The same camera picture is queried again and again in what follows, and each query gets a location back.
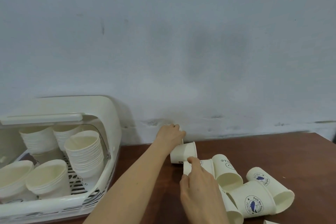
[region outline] blue logo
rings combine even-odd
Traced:
[[[253,175],[253,178],[261,182],[265,186],[267,186],[270,183],[270,179],[268,178],[268,176],[263,173],[255,173]]]
[[[261,213],[264,209],[262,201],[256,196],[248,196],[245,199],[245,208],[250,215]]]

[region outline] brown tabletop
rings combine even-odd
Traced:
[[[145,152],[149,145],[123,146],[112,184]],[[280,224],[336,222],[336,145],[315,133],[287,133],[196,142],[199,159],[224,154],[246,182],[252,167],[261,167],[295,193],[292,206],[282,213],[245,219]],[[143,224],[188,223],[179,195],[182,165],[163,164]],[[83,218],[66,221],[80,224]]]

